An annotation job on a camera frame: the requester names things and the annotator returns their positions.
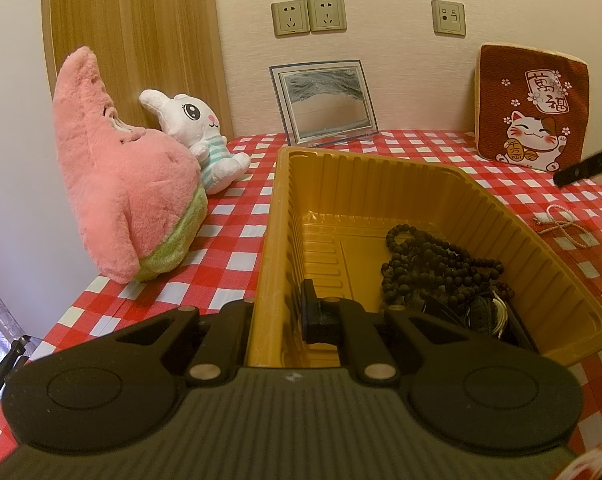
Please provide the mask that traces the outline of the yellow plastic tray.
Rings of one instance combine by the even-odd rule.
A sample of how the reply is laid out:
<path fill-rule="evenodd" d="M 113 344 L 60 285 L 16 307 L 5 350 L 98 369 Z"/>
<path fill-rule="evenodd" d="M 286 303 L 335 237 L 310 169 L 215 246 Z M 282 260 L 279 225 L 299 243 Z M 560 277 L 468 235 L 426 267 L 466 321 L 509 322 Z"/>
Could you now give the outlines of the yellow plastic tray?
<path fill-rule="evenodd" d="M 338 364 L 329 344 L 301 334 L 300 289 L 381 306 L 389 229 L 407 223 L 497 259 L 514 310 L 546 358 L 572 365 L 602 349 L 602 304 L 524 222 L 456 168 L 285 146 L 275 179 L 248 362 L 265 367 Z"/>

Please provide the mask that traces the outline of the red white checkered tablecloth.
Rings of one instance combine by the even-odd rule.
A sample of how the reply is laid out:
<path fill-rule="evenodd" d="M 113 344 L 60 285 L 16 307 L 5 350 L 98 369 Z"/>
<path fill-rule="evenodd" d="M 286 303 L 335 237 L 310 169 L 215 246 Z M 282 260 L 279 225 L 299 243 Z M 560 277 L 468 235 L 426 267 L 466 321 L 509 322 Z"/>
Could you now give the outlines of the red white checkered tablecloth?
<path fill-rule="evenodd" d="M 43 358 L 107 335 L 173 306 L 194 301 L 207 313 L 224 302 L 255 292 L 261 269 L 266 220 L 271 211 L 280 134 L 245 136 L 231 142 L 252 162 L 248 174 L 210 202 L 205 220 L 184 262 L 165 278 L 147 285 L 118 285 L 99 276 L 51 328 L 34 354 Z M 578 248 L 563 235 L 549 244 L 602 303 L 602 186 L 587 180 L 558 191 L 547 174 L 481 158 L 468 133 L 391 130 L 369 140 L 339 145 L 341 152 L 390 155 L 412 162 L 442 162 L 464 171 L 526 223 L 560 205 L 584 221 Z M 582 385 L 584 412 L 569 448 L 576 454 L 602 448 L 602 350 L 571 368 Z"/>

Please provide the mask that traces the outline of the brown lucky cat cushion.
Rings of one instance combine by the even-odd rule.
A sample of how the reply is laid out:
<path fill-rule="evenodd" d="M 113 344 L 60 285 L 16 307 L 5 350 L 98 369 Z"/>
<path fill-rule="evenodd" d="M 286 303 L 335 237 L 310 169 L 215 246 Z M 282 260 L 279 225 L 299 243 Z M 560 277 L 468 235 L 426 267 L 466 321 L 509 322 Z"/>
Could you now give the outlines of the brown lucky cat cushion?
<path fill-rule="evenodd" d="M 554 51 L 482 44 L 474 71 L 474 135 L 484 158 L 553 174 L 582 158 L 589 69 Z"/>

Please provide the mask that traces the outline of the pink starfish plush toy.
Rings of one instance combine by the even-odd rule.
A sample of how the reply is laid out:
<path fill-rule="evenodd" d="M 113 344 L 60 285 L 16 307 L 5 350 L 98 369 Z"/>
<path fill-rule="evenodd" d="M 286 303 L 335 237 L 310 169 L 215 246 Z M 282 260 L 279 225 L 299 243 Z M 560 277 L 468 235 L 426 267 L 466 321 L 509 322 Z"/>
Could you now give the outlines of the pink starfish plush toy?
<path fill-rule="evenodd" d="M 161 131 L 121 122 L 88 47 L 60 67 L 53 119 L 62 181 L 100 273 L 128 284 L 175 269 L 208 212 L 195 156 Z"/>

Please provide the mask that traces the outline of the framed sand picture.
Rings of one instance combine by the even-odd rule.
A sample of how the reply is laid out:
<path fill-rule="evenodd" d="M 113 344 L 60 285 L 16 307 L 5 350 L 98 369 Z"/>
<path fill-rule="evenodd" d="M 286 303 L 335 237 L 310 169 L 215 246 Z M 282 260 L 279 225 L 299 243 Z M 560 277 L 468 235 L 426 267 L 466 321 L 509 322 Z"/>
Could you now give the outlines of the framed sand picture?
<path fill-rule="evenodd" d="M 361 61 L 280 64 L 269 74 L 290 145 L 320 148 L 378 132 Z"/>

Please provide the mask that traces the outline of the white bunny plush toy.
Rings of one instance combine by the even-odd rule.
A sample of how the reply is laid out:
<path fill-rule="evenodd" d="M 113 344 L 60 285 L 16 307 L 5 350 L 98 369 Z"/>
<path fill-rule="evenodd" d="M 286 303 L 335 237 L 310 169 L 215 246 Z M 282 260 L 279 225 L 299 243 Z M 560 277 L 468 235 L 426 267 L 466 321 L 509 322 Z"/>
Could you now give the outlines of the white bunny plush toy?
<path fill-rule="evenodd" d="M 187 94 L 170 98 L 155 89 L 140 94 L 142 107 L 154 114 L 161 130 L 184 144 L 201 168 L 201 182 L 208 195 L 220 193 L 246 174 L 251 164 L 244 152 L 232 153 L 222 136 L 220 120 L 201 99 Z"/>

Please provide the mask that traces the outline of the wooden door panel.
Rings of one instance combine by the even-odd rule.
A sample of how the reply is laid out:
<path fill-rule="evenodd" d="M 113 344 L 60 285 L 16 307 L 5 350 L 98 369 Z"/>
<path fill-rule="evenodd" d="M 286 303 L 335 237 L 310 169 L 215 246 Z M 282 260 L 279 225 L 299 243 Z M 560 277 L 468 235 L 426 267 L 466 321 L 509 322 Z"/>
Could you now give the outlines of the wooden door panel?
<path fill-rule="evenodd" d="M 50 84 L 86 46 L 123 122 L 155 127 L 138 96 L 157 89 L 203 99 L 234 136 L 215 0 L 42 0 L 42 29 Z"/>

